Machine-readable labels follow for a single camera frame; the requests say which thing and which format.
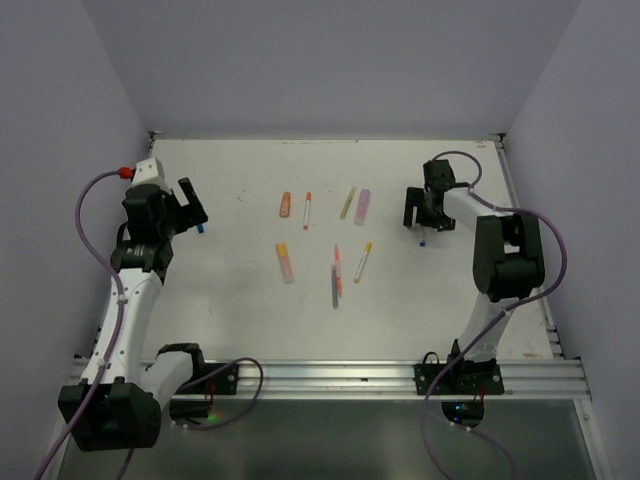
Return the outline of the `yellow white marker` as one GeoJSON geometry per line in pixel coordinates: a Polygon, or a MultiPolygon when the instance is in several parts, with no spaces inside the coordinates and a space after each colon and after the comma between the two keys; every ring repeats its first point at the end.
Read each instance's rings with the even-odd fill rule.
{"type": "Polygon", "coordinates": [[[365,247],[364,247],[363,253],[362,253],[361,257],[360,257],[359,263],[357,265],[357,268],[356,268],[356,271],[355,271],[355,274],[354,274],[354,277],[353,277],[353,282],[354,283],[359,283],[361,281],[361,278],[362,278],[362,275],[363,275],[367,260],[369,258],[370,252],[371,252],[371,249],[372,249],[372,243],[371,242],[367,242],[365,247]]]}

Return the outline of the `red slim pen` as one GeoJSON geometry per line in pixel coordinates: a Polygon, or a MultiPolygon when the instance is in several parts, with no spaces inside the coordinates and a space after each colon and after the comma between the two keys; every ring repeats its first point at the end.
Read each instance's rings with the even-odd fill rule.
{"type": "Polygon", "coordinates": [[[336,289],[338,298],[343,295],[342,273],[341,273],[341,255],[338,244],[334,244],[334,267],[336,273],[336,289]]]}

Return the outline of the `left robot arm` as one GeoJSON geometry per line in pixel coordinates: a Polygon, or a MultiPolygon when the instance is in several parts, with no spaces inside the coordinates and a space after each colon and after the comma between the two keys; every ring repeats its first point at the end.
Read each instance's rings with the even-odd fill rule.
{"type": "Polygon", "coordinates": [[[189,178],[178,185],[187,202],[158,185],[132,185],[123,207],[127,220],[102,263],[111,276],[107,310],[79,382],[61,389],[58,406],[83,452],[152,447],[162,412],[181,388],[193,393],[208,379],[196,343],[160,348],[143,366],[142,347],[151,313],[173,258],[172,240],[208,216],[189,178]]]}

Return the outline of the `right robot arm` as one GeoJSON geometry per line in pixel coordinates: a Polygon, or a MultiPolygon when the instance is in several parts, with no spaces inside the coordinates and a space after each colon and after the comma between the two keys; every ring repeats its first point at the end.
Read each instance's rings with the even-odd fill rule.
{"type": "Polygon", "coordinates": [[[474,234],[472,278],[478,291],[470,319],[445,362],[414,366],[419,395],[504,393],[497,349],[511,315],[508,307],[530,297],[545,279],[535,215],[490,205],[458,182],[446,159],[423,165],[424,186],[406,191],[403,225],[437,232],[463,225],[474,234]]]}

